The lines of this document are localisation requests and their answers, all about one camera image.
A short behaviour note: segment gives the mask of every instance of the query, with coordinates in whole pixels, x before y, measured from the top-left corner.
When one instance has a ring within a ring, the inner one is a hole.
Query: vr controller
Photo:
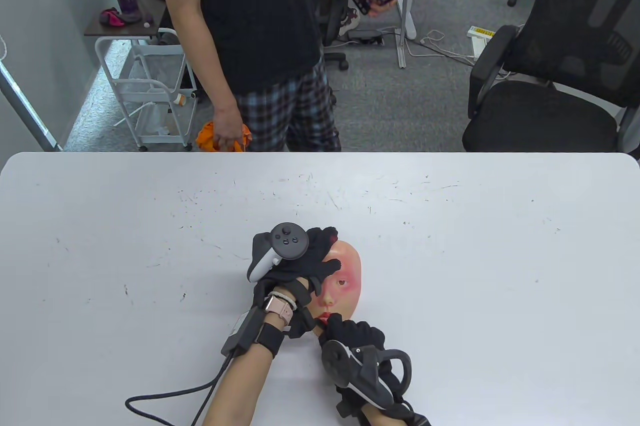
[[[269,233],[258,233],[253,237],[251,264],[247,279],[258,282],[271,268],[282,260],[297,260],[307,252],[309,236],[295,223],[281,223]]]
[[[411,384],[411,358],[404,351],[380,351],[375,346],[350,349],[336,340],[327,341],[322,347],[322,366],[337,387],[354,391],[388,417],[410,420],[412,426],[430,426],[426,417],[415,414],[404,404],[396,403],[394,393],[378,375],[380,364],[386,360],[402,362],[403,376],[400,390],[396,392],[402,396]],[[358,413],[345,401],[338,403],[336,409],[343,418]]]

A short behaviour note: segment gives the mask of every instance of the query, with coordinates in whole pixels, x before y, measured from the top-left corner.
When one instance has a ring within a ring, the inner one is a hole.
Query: pink watch band
[[[291,323],[291,318],[293,318],[293,310],[291,309],[291,306],[286,301],[276,298],[275,296],[269,296],[269,301],[267,301],[267,305],[264,310],[267,313],[277,314],[284,320],[286,326]]]

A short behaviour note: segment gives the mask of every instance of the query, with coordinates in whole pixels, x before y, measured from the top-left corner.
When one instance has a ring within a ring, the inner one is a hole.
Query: red lips
[[[322,313],[320,316],[318,316],[317,319],[322,321],[324,324],[327,324],[327,321],[329,321],[329,316],[331,316],[331,313]]]

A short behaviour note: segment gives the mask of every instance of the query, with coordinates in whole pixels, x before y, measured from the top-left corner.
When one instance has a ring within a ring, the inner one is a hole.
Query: white cart
[[[171,28],[159,28],[158,33],[176,34]],[[140,60],[144,77],[114,78],[107,66],[101,47],[102,42],[110,40],[131,40],[131,52],[135,60]],[[147,151],[148,144],[182,143],[187,151],[193,146],[189,143],[192,121],[198,104],[198,90],[194,72],[185,56],[182,45],[149,45],[141,40],[149,36],[100,36],[95,42],[102,69],[118,100],[124,120],[131,131],[135,144],[140,151]],[[189,72],[190,88],[181,88],[185,70]],[[183,105],[174,103],[183,95]],[[129,113],[126,103],[141,104],[137,121],[134,124],[133,113]],[[152,131],[150,123],[173,118],[164,131]]]

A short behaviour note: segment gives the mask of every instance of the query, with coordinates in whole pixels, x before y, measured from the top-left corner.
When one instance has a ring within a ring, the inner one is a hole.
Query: mesh backrest
[[[640,105],[640,0],[535,0],[505,69]]]

